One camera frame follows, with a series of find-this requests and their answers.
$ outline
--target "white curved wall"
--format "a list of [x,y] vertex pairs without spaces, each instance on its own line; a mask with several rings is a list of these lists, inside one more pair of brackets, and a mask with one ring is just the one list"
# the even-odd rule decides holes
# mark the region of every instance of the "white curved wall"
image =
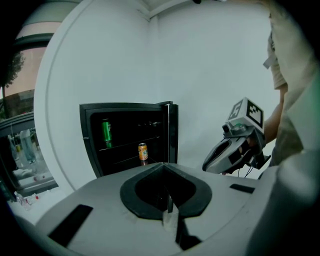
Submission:
[[199,168],[222,139],[235,102],[247,96],[266,117],[278,103],[263,67],[270,24],[259,5],[190,2],[150,23],[129,6],[84,0],[63,21],[41,63],[35,124],[45,161],[67,193],[95,179],[79,104],[174,101],[178,162]]
[[82,139],[79,104],[156,103],[149,85],[148,22],[117,0],[84,0],[43,57],[35,124],[45,161],[67,193],[96,178]]

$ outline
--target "window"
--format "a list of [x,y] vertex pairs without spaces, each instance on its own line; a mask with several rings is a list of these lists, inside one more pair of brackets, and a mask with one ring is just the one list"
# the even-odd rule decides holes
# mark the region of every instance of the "window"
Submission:
[[57,187],[38,142],[34,94],[47,45],[60,22],[26,25],[12,50],[6,80],[0,84],[0,189],[7,199]]
[[0,144],[0,176],[6,176],[15,191],[28,196],[58,186],[41,153],[33,113],[2,123]]

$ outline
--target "mini fridge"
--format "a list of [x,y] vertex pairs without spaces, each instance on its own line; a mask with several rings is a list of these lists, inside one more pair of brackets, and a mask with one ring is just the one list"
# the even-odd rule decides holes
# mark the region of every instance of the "mini fridge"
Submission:
[[[84,145],[97,177],[153,163],[177,163],[178,105],[172,101],[91,103],[79,108]],[[142,143],[147,146],[146,161],[139,158]]]

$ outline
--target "green soda can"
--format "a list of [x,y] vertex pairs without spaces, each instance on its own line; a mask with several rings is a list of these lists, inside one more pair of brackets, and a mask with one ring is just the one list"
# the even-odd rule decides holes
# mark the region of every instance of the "green soda can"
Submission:
[[111,133],[111,124],[109,119],[102,120],[102,135],[103,141],[106,143],[107,148],[112,144],[112,133]]

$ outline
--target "beige shirt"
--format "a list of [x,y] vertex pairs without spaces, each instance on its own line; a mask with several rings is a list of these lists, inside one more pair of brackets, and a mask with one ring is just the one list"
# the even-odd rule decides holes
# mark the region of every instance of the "beige shirt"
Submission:
[[270,1],[270,21],[271,36],[268,40],[268,54],[276,57],[271,65],[274,88],[278,89],[281,85],[288,84],[270,164],[276,166],[303,149],[287,111],[314,80],[319,66],[314,51],[299,26],[273,0]]

